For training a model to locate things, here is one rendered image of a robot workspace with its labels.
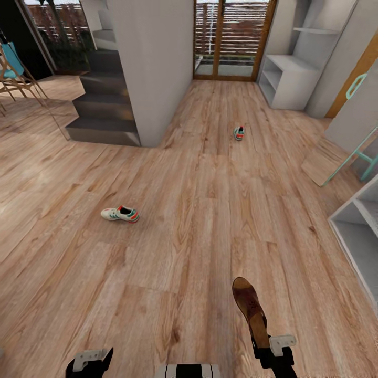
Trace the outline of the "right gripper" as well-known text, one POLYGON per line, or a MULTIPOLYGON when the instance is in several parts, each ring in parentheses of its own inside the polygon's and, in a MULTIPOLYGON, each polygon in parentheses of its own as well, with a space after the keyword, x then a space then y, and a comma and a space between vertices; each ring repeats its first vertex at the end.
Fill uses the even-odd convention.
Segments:
POLYGON ((258 348, 255 341, 253 341, 253 349, 256 359, 260 359, 261 365, 264 369, 272 368, 276 378, 278 373, 282 369, 291 369, 293 372, 292 366, 294 365, 292 350, 290 347, 283 347, 283 356, 275 357, 274 353, 270 348, 258 348))

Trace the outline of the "gym shoe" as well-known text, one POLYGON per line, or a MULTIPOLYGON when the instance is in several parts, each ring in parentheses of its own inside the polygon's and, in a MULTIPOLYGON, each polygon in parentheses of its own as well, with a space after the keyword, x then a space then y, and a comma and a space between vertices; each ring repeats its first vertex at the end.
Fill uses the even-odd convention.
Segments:
POLYGON ((134 208, 119 206, 118 208, 106 208, 101 212, 101 216, 107 220, 123 219, 130 223, 135 223, 139 220, 140 216, 134 208))
POLYGON ((243 127, 237 127, 234 131, 235 139, 236 140, 242 140, 244 135, 244 128, 243 127))

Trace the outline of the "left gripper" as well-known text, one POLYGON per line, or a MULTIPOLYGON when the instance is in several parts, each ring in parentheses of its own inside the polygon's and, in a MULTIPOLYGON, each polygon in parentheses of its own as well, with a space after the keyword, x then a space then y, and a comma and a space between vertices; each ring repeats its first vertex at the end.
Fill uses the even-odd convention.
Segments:
POLYGON ((103 373, 109 368, 112 355, 113 348, 104 360, 89 361, 83 370, 77 372, 73 371, 73 361, 66 368, 66 378, 102 378, 103 373))

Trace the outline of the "sandal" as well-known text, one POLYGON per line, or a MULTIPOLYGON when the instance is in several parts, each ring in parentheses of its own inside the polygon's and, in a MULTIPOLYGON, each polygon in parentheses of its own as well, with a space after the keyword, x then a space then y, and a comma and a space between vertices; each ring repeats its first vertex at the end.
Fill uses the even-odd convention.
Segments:
POLYGON ((233 295, 236 303, 246 318, 252 340, 258 348, 270 348, 267 334, 267 319, 258 300, 254 287, 244 278, 233 281, 233 295))

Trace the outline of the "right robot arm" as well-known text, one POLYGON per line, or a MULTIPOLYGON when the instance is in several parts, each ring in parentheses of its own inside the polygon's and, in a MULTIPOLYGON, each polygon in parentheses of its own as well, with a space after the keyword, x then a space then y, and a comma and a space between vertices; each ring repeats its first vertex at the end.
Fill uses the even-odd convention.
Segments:
POLYGON ((292 366, 294 365, 291 346, 295 346, 297 339, 294 335, 278 335, 269 337, 270 348, 258 348, 253 341, 256 359, 260 359, 264 369, 272 368, 276 378, 298 378, 292 366))

